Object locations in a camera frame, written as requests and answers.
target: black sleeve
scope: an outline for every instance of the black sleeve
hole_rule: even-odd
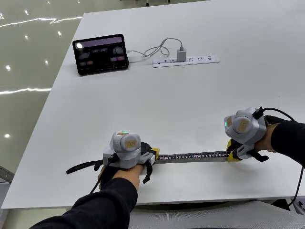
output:
[[[271,136],[272,148],[305,167],[305,124],[287,121],[279,124]]]
[[[125,229],[138,198],[137,190],[127,179],[115,178],[102,191],[76,201],[62,216],[45,219],[32,229]]]

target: person's left hand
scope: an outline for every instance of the person's left hand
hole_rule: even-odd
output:
[[[130,169],[120,169],[119,171],[116,172],[116,174],[113,176],[112,179],[119,177],[127,179],[134,185],[134,187],[137,190],[139,190],[139,185],[140,185],[139,176],[142,173],[142,170],[143,170],[143,165],[135,165],[135,167],[132,167]],[[101,172],[98,175],[98,179],[100,178],[103,171],[104,171],[104,167],[101,169]]]

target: power strip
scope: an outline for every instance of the power strip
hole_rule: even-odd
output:
[[[217,63],[219,59],[216,55],[204,55],[187,57],[184,62],[177,62],[177,58],[167,58],[163,60],[155,60],[152,62],[154,68],[170,67],[189,64],[201,64],[201,63]]]

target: hand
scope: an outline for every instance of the hand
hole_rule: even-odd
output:
[[[140,179],[139,176],[142,173],[143,170],[143,165],[135,165],[135,167],[132,167],[130,169],[120,169],[119,171],[116,172],[116,174],[113,176],[113,179],[115,178],[125,178],[132,182],[134,187],[139,190],[139,185],[140,185]],[[102,172],[104,171],[104,167],[101,169],[101,173],[98,175],[98,179],[100,178]]]
[[[266,130],[266,133],[263,136],[263,138],[261,140],[259,140],[257,143],[255,143],[255,145],[254,145],[254,149],[256,152],[259,152],[261,150],[275,152],[271,146],[271,136],[272,136],[272,132],[277,127],[277,125],[279,125],[279,123],[267,126],[267,130]]]

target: power adapter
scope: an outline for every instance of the power adapter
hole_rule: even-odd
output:
[[[177,62],[184,62],[186,61],[186,48],[183,46],[177,50]]]

